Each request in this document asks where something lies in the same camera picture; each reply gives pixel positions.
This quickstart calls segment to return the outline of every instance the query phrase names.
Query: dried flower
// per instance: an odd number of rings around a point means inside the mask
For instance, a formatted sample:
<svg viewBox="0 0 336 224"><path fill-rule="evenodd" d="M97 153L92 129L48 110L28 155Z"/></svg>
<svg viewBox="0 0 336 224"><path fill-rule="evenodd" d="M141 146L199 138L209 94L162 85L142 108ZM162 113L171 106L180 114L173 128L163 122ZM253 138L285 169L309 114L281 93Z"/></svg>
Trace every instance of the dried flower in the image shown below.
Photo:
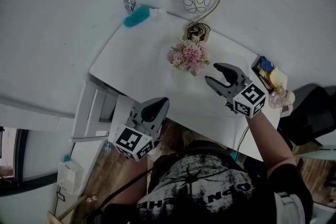
<svg viewBox="0 0 336 224"><path fill-rule="evenodd" d="M194 76L210 64L206 43L200 41L197 36L193 36L192 40L179 41L176 47L172 47L167 53L166 58L175 69L189 71Z"/></svg>

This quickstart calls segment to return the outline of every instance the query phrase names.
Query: black t-shirt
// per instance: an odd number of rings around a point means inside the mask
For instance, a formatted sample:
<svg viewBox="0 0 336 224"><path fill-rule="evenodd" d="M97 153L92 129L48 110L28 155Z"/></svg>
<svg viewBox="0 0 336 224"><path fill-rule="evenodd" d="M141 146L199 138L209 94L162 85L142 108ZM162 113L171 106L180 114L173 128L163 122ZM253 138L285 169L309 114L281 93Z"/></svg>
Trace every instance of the black t-shirt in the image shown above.
<svg viewBox="0 0 336 224"><path fill-rule="evenodd" d="M136 205L108 205L103 223L276 223L275 193L296 194L306 223L312 198L296 166L276 168L267 180L215 155L185 156Z"/></svg>

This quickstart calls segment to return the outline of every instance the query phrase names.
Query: white marker cube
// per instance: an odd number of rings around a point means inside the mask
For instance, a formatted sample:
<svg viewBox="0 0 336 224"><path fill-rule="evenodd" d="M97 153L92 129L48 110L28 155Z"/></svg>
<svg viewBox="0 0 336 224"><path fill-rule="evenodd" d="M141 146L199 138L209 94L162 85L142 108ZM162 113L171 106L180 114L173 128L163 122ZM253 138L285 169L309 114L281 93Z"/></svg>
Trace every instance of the white marker cube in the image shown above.
<svg viewBox="0 0 336 224"><path fill-rule="evenodd" d="M154 148L151 136L125 125L119 127L112 144L121 154L137 162Z"/></svg>
<svg viewBox="0 0 336 224"><path fill-rule="evenodd" d="M235 111L253 118L265 105L266 95L253 82L245 87L243 91L233 97L233 108Z"/></svg>

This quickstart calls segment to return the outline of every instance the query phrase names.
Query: cable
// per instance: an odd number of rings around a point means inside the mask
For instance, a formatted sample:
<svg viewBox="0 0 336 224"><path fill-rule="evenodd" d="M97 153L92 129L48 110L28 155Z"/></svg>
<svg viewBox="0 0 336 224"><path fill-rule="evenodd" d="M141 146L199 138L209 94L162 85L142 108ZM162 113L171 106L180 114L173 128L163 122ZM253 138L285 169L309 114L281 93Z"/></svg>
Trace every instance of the cable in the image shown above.
<svg viewBox="0 0 336 224"><path fill-rule="evenodd" d="M240 145L242 144L242 142L243 142L243 140L244 140L244 138L245 138L245 135L246 135L246 133L247 133L247 131L248 131L249 129L250 129L249 126L247 126L247 127L245 128L245 130L244 130L244 132L243 132L243 134L242 134L242 136L241 136L241 138L240 138L240 140L239 140L239 142L238 142L238 147L237 147L237 150L236 150L235 161L237 160L237 156L238 156L238 152L239 152Z"/></svg>

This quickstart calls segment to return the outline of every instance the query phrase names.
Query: small bottle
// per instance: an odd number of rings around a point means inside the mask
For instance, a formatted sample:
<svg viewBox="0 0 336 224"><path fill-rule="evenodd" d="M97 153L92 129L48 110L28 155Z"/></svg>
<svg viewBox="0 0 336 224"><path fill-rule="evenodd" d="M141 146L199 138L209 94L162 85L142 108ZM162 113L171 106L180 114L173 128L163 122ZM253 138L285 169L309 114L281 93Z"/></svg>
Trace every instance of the small bottle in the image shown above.
<svg viewBox="0 0 336 224"><path fill-rule="evenodd" d="M135 6L137 5L137 2L135 0L124 0L124 6L127 10L128 14L132 14L135 10Z"/></svg>
<svg viewBox="0 0 336 224"><path fill-rule="evenodd" d="M106 140L106 142L105 142L105 152L106 153L111 153L111 149L112 149L112 143Z"/></svg>
<svg viewBox="0 0 336 224"><path fill-rule="evenodd" d="M278 87L269 96L269 106L273 109L283 108L284 106L291 105L295 102L295 94L292 91Z"/></svg>
<svg viewBox="0 0 336 224"><path fill-rule="evenodd" d="M98 200L96 195L93 195L92 197L89 197L89 198L86 199L87 202L93 202L93 201L96 201L96 200Z"/></svg>

